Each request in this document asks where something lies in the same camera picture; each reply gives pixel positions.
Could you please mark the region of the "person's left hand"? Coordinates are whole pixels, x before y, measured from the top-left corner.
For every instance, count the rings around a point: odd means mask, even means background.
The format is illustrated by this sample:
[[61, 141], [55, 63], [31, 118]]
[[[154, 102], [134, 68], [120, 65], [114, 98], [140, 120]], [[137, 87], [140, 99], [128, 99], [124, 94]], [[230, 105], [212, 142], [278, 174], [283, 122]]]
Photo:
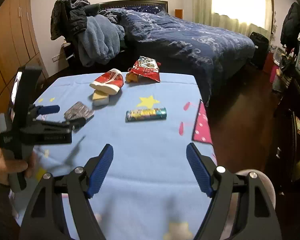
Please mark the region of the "person's left hand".
[[36, 168], [37, 155], [32, 152], [28, 161], [6, 160], [0, 148], [0, 184], [9, 185], [8, 175], [25, 171], [25, 177], [30, 178]]

